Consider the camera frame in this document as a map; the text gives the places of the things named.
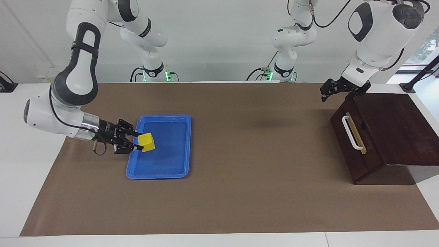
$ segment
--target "plastic tray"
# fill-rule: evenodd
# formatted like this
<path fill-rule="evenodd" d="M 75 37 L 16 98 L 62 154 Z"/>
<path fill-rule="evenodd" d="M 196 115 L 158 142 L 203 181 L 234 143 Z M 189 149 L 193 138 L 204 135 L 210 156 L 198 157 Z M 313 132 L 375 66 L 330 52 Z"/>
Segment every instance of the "plastic tray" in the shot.
<path fill-rule="evenodd" d="M 192 120 L 188 115 L 145 115 L 137 131 L 152 133 L 155 149 L 133 151 L 126 175 L 130 179 L 183 178 L 189 172 Z"/>

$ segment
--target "table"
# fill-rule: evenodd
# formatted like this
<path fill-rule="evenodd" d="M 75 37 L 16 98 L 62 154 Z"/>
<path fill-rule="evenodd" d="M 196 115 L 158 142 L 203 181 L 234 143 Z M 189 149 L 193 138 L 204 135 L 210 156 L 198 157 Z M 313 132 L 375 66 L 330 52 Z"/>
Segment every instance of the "table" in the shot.
<path fill-rule="evenodd" d="M 0 119 L 3 120 L 3 128 L 0 130 L 2 140 L 7 140 L 1 145 L 0 183 L 0 243 L 3 245 L 35 246 L 38 239 L 41 246 L 50 246 L 56 243 L 70 242 L 75 245 L 93 245 L 96 243 L 108 246 L 118 243 L 132 243 L 133 246 L 151 245 L 166 246 L 201 246 L 203 243 L 227 245 L 238 243 L 249 246 L 350 246 L 349 241 L 363 239 L 356 242 L 383 246 L 434 246 L 439 242 L 439 231 L 416 231 L 416 232 L 357 232 L 357 233 L 284 233 L 284 234 L 213 234 L 213 235 L 150 235 L 150 236 L 57 236 L 16 238 L 26 221 L 27 215 L 32 208 L 41 185 L 55 160 L 64 137 L 29 128 L 22 121 L 22 111 L 25 102 L 36 92 L 48 88 L 48 84 L 21 84 L 12 94 L 1 94 Z M 398 85 L 376 84 L 371 92 L 402 93 Z M 439 133 L 439 123 L 423 106 L 420 99 L 410 95 L 418 105 L 420 111 L 432 125 L 436 133 Z M 436 209 L 439 204 L 437 192 L 434 186 L 439 185 L 439 178 L 429 179 L 419 188 L 425 196 L 430 207 Z"/>

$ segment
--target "wooden box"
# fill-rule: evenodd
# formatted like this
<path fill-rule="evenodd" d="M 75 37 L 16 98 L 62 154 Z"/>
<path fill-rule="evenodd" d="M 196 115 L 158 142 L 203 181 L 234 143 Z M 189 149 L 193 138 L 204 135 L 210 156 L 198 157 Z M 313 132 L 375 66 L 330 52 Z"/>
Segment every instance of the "wooden box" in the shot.
<path fill-rule="evenodd" d="M 331 123 L 354 184 L 413 185 L 439 174 L 439 137 L 407 94 L 346 100 Z"/>

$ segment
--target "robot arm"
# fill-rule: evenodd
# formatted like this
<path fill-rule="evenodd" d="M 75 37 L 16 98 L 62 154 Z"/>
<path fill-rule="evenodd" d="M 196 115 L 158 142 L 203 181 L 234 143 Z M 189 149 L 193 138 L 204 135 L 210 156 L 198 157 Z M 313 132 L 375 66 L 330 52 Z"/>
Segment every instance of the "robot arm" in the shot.
<path fill-rule="evenodd" d="M 318 0 L 311 1 L 313 6 Z M 295 47 L 313 43 L 317 38 L 317 30 L 309 11 L 309 0 L 294 0 L 290 5 L 294 26 L 284 27 L 273 34 L 272 43 L 279 51 L 276 61 L 271 66 L 273 80 L 290 81 L 297 59 Z"/>
<path fill-rule="evenodd" d="M 137 1 L 110 2 L 113 8 L 109 19 L 114 22 L 122 21 L 126 27 L 120 29 L 120 36 L 140 55 L 147 81 L 165 81 L 166 65 L 162 62 L 157 47 L 163 47 L 168 42 L 166 33 L 145 15 Z"/>
<path fill-rule="evenodd" d="M 371 86 L 369 79 L 382 71 L 413 38 L 424 19 L 424 8 L 417 1 L 401 2 L 365 2 L 356 8 L 348 27 L 360 48 L 340 79 L 328 79 L 321 87 L 322 101 L 339 92 L 350 92 L 349 97 L 365 94 Z"/>
<path fill-rule="evenodd" d="M 112 144 L 115 154 L 128 154 L 136 149 L 146 151 L 126 138 L 141 135 L 130 123 L 119 119 L 114 124 L 81 111 L 81 106 L 92 102 L 97 95 L 95 68 L 109 15 L 114 21 L 123 20 L 128 29 L 139 33 L 136 37 L 150 44 L 166 43 L 166 36 L 160 35 L 148 18 L 143 18 L 135 0 L 73 0 L 67 16 L 67 32 L 74 40 L 70 63 L 57 75 L 50 90 L 28 100 L 24 121 L 43 131 Z"/>

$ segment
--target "cable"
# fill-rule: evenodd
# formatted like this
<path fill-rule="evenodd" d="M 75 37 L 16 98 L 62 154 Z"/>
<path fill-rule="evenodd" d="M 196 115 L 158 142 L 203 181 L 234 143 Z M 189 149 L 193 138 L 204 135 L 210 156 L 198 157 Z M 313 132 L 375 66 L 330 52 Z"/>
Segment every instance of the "cable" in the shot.
<path fill-rule="evenodd" d="M 294 78 L 294 83 L 296 83 L 296 81 L 297 81 L 297 76 L 299 75 L 299 73 L 294 72 L 293 75 L 294 75 L 294 74 L 296 74 L 296 77 Z"/>
<path fill-rule="evenodd" d="M 274 58 L 276 57 L 276 55 L 279 53 L 279 51 L 276 51 L 276 53 L 274 54 L 274 56 L 273 56 L 273 58 L 271 59 L 271 61 L 270 61 L 270 63 L 268 64 L 268 68 L 270 67 L 270 65 L 271 65 L 271 62 L 273 62 L 273 60 L 274 60 Z"/>
<path fill-rule="evenodd" d="M 139 69 L 142 69 L 142 67 L 137 67 L 137 68 L 135 68 L 135 69 L 133 70 L 133 72 L 131 73 L 130 82 L 133 82 L 133 76 L 134 76 L 134 73 L 135 73 L 137 70 L 139 70 Z"/>
<path fill-rule="evenodd" d="M 427 1 L 425 1 L 425 0 L 413 0 L 413 1 L 421 2 L 421 3 L 425 4 L 425 5 L 427 5 L 427 10 L 424 12 L 424 14 L 426 14 L 427 12 L 430 11 L 430 4 Z"/>
<path fill-rule="evenodd" d="M 265 75 L 265 74 L 260 74 L 260 75 L 258 75 L 258 77 L 256 77 L 256 80 L 258 80 L 259 76 L 261 77 L 261 80 L 262 80 L 262 78 L 264 77 L 264 75 Z"/>
<path fill-rule="evenodd" d="M 113 25 L 118 26 L 118 27 L 121 27 L 121 28 L 126 28 L 126 27 L 124 27 L 124 26 L 117 25 L 116 23 L 113 23 L 113 22 L 108 22 L 108 23 L 113 24 Z"/>
<path fill-rule="evenodd" d="M 393 66 L 395 66 L 395 65 L 399 62 L 399 60 L 401 59 L 401 57 L 403 56 L 404 49 L 405 49 L 405 47 L 404 47 L 403 49 L 401 49 L 401 53 L 399 54 L 398 58 L 396 59 L 396 61 L 395 61 L 392 65 L 390 65 L 390 66 L 387 67 L 387 68 L 382 69 L 381 71 L 386 71 L 386 70 L 389 70 L 389 69 L 393 68 Z"/>
<path fill-rule="evenodd" d="M 14 81 L 9 77 L 9 76 L 7 76 L 5 73 L 3 73 L 3 72 L 1 72 L 0 71 L 0 73 L 2 73 L 4 76 L 6 76 L 12 83 L 14 83 Z"/>
<path fill-rule="evenodd" d="M 419 81 L 421 81 L 421 80 L 425 80 L 425 79 L 429 78 L 429 77 L 432 76 L 434 73 L 436 73 L 438 70 L 439 70 L 439 67 L 438 67 L 435 71 L 433 71 L 433 73 L 431 73 L 429 76 L 424 77 L 424 78 L 420 79 Z"/>
<path fill-rule="evenodd" d="M 253 70 L 253 71 L 248 75 L 248 77 L 247 77 L 246 80 L 249 80 L 250 77 L 252 76 L 252 74 L 254 74 L 256 71 L 259 71 L 259 70 L 263 70 L 263 69 L 262 69 L 262 68 L 259 68 L 259 69 L 255 69 L 255 70 Z"/>
<path fill-rule="evenodd" d="M 80 129 L 80 130 L 85 130 L 85 131 L 93 132 L 93 133 L 97 136 L 98 139 L 99 139 L 99 138 L 101 139 L 101 141 L 102 141 L 103 144 L 104 144 L 104 152 L 103 152 L 102 154 L 98 154 L 98 153 L 96 152 L 96 150 L 94 150 L 94 153 L 95 153 L 96 155 L 98 155 L 98 156 L 102 156 L 102 155 L 104 155 L 104 154 L 107 152 L 107 143 L 104 141 L 104 138 L 102 138 L 101 134 L 97 133 L 94 129 L 88 129 L 88 128 L 85 128 L 85 127 L 82 127 L 82 126 L 75 126 L 75 125 L 68 124 L 68 123 L 62 121 L 62 120 L 58 117 L 58 115 L 57 115 L 56 112 L 55 112 L 54 104 L 53 104 L 53 102 L 52 102 L 52 85 L 49 87 L 49 103 L 50 103 L 50 108 L 52 109 L 52 113 L 54 114 L 55 118 L 56 118 L 60 123 L 62 123 L 62 124 L 65 125 L 65 126 L 71 127 L 71 128 L 77 128 L 77 129 Z"/>
<path fill-rule="evenodd" d="M 180 81 L 180 78 L 178 77 L 178 74 L 177 74 L 177 73 L 175 73 L 175 72 L 171 72 L 170 74 L 171 74 L 171 75 L 176 75 L 176 76 L 177 76 L 177 80 Z"/>
<path fill-rule="evenodd" d="M 134 77 L 134 82 L 137 82 L 137 76 L 142 76 L 142 73 L 137 73 L 136 76 Z"/>
<path fill-rule="evenodd" d="M 288 2 L 287 2 L 287 12 L 288 12 L 288 15 L 291 16 L 291 13 L 290 13 L 290 0 L 288 0 Z"/>
<path fill-rule="evenodd" d="M 319 24 L 316 22 L 316 16 L 315 16 L 315 14 L 314 14 L 314 13 L 311 13 L 311 15 L 313 16 L 313 21 L 314 21 L 314 23 L 315 23 L 318 27 L 320 27 L 320 28 L 326 28 L 326 27 L 329 27 L 332 23 L 335 22 L 335 20 L 340 16 L 340 14 L 345 10 L 345 8 L 348 6 L 348 4 L 349 4 L 350 2 L 351 2 L 351 0 L 348 0 L 348 1 L 346 2 L 346 4 L 343 6 L 342 10 L 340 10 L 340 12 L 335 16 L 335 18 L 334 18 L 329 24 L 324 25 L 324 26 L 319 25 Z"/>

